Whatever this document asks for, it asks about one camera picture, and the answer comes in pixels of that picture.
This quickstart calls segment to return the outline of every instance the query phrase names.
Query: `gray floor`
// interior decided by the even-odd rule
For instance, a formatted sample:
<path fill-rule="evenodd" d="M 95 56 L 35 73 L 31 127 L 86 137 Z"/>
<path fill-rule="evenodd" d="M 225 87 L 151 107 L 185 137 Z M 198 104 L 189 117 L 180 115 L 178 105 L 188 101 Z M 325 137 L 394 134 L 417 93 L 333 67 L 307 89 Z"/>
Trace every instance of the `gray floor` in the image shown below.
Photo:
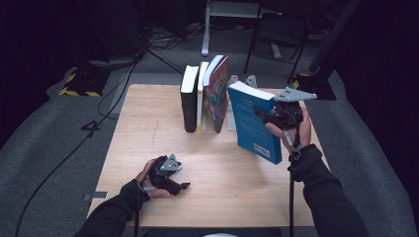
<path fill-rule="evenodd" d="M 251 32 L 218 31 L 211 35 L 209 57 L 201 57 L 202 38 L 180 43 L 172 49 L 153 50 L 157 55 L 184 68 L 198 65 L 216 54 L 230 57 L 230 74 L 243 80 L 256 75 L 260 88 L 284 88 L 291 66 L 253 56 L 248 74 L 243 66 Z M 308 72 L 317 43 L 303 54 L 297 73 Z M 260 49 L 269 55 L 269 48 Z M 127 77 L 126 69 L 113 71 L 103 98 L 58 96 L 61 82 L 47 91 L 50 100 L 22 123 L 0 151 L 0 236 L 12 236 L 26 201 L 43 179 L 84 139 L 86 123 L 103 117 L 122 92 L 113 90 Z M 134 82 L 180 84 L 181 75 L 150 53 L 134 68 Z M 377 141 L 346 101 L 345 87 L 334 73 L 329 80 L 337 101 L 308 101 L 311 114 L 331 171 L 341 179 L 348 197 L 365 219 L 371 236 L 417 236 L 408 196 L 389 166 Z M 20 236 L 71 236 L 82 225 L 89 209 L 85 195 L 95 191 L 116 126 L 106 119 L 101 129 L 66 160 L 44 183 L 25 212 Z M 283 236 L 288 228 L 282 227 Z M 132 229 L 125 236 L 132 236 Z M 313 227 L 297 227 L 295 236 L 316 236 Z"/>

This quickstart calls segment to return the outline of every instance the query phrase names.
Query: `chair leg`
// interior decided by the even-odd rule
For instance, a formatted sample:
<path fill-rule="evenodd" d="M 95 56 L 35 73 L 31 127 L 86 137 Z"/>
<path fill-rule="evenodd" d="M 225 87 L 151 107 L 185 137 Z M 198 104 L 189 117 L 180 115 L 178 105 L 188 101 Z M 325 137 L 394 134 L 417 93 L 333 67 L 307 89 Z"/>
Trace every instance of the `chair leg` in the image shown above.
<path fill-rule="evenodd" d="M 299 49 L 298 56 L 296 57 L 295 63 L 293 64 L 293 70 L 291 71 L 290 77 L 287 81 L 287 85 L 289 85 L 291 83 L 291 80 L 293 79 L 293 73 L 295 72 L 296 66 L 298 65 L 299 58 L 301 57 L 303 50 L 304 50 L 304 45 Z"/>
<path fill-rule="evenodd" d="M 249 65 L 250 54 L 252 53 L 252 49 L 254 47 L 255 47 L 255 37 L 252 36 L 252 39 L 250 41 L 249 51 L 247 52 L 246 64 L 244 65 L 244 73 L 247 72 L 247 66 Z"/>

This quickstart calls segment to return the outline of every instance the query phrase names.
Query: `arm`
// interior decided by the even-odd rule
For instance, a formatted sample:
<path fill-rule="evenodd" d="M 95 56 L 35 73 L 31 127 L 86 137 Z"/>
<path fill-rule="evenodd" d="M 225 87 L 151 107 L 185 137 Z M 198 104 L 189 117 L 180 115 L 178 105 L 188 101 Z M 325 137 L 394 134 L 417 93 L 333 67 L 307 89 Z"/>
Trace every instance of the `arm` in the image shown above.
<path fill-rule="evenodd" d="M 165 190 L 157 189 L 144 193 L 138 187 L 137 182 L 142 180 L 152 162 L 153 160 L 148 161 L 144 170 L 121 188 L 119 195 L 96 207 L 75 236 L 122 236 L 126 222 L 132 219 L 135 207 L 141 209 L 142 204 L 150 198 L 169 197 L 169 192 Z"/>
<path fill-rule="evenodd" d="M 301 108 L 303 122 L 299 127 L 301 149 L 290 168 L 293 179 L 303 182 L 305 201 L 311 209 L 314 225 L 319 236 L 369 236 L 360 214 L 346 197 L 340 181 L 333 176 L 321 160 L 322 153 L 311 144 L 311 121 L 308 111 Z M 266 123 L 273 134 L 280 137 L 292 153 L 285 134 L 272 123 Z M 289 130 L 294 138 L 295 130 Z"/>

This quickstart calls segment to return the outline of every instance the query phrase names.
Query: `hazard tape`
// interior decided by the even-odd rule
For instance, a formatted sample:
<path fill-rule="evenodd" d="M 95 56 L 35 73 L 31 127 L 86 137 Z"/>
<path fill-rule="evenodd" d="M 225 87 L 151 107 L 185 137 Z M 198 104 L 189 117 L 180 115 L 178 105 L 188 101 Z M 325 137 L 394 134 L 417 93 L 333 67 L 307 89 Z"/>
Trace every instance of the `hazard tape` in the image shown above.
<path fill-rule="evenodd" d="M 67 95 L 67 96 L 88 96 L 88 97 L 102 97 L 102 92 L 97 91 L 84 91 L 82 89 L 80 90 L 74 90 L 74 87 L 76 87 L 76 78 L 77 71 L 73 71 L 72 74 L 68 77 L 67 81 L 65 82 L 62 89 L 59 91 L 59 95 Z"/>

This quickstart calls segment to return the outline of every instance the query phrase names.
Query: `blue book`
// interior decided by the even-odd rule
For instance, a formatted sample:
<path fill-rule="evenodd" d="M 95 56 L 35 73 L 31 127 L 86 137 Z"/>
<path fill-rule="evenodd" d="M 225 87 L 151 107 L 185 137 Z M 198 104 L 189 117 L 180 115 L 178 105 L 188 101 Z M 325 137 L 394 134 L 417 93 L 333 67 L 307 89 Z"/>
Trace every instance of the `blue book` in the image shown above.
<path fill-rule="evenodd" d="M 237 144 L 276 165 L 279 164 L 283 159 L 281 141 L 255 115 L 255 110 L 269 113 L 273 108 L 275 95 L 240 81 L 228 87 L 228 95 L 233 108 Z"/>

